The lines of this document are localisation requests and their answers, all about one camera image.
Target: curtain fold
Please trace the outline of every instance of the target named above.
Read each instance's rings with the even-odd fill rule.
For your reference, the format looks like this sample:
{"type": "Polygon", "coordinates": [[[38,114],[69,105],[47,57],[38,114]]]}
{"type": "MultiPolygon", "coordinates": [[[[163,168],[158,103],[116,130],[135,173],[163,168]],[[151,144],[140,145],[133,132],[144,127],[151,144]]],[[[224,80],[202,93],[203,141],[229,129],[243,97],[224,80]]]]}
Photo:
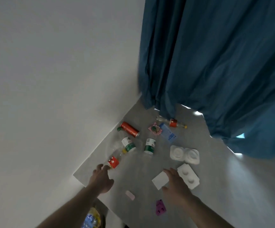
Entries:
{"type": "Polygon", "coordinates": [[[139,87],[146,108],[191,107],[235,153],[274,157],[275,0],[146,0],[139,87]]]}

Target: red can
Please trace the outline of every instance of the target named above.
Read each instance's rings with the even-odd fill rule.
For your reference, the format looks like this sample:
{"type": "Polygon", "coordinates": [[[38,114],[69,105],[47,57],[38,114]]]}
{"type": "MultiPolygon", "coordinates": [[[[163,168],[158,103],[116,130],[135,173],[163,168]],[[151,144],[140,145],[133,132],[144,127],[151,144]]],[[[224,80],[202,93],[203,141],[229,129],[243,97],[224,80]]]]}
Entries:
{"type": "Polygon", "coordinates": [[[123,122],[120,126],[123,128],[123,130],[125,130],[128,134],[131,134],[135,138],[140,135],[140,132],[129,125],[127,122],[123,122]]]}

